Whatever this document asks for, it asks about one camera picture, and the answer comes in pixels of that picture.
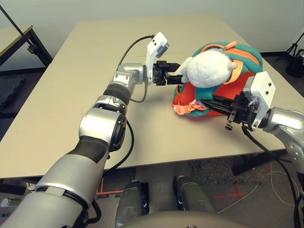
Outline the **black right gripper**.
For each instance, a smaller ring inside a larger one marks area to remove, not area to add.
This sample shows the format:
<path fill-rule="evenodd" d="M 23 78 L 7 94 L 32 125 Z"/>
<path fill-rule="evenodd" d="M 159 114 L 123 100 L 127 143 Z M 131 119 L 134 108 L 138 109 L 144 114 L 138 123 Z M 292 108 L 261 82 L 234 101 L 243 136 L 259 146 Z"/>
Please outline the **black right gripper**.
<path fill-rule="evenodd" d="M 246 124 L 247 129 L 252 131 L 252 122 L 256 114 L 257 103 L 250 104 L 243 93 L 236 95 L 234 99 L 214 95 L 212 101 L 202 101 L 202 104 L 212 111 L 228 116 L 225 129 L 231 131 L 232 123 Z"/>

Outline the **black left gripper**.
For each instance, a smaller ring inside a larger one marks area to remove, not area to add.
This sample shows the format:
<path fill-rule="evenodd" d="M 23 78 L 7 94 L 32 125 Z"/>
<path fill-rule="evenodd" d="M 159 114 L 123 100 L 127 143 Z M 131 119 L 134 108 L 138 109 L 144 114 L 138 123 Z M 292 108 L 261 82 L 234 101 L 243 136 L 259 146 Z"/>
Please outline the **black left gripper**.
<path fill-rule="evenodd" d="M 166 61 L 156 61 L 153 64 L 153 79 L 152 82 L 157 86 L 165 85 L 180 85 L 183 84 L 182 75 L 170 75 L 169 72 L 176 72 L 180 64 L 167 63 Z"/>

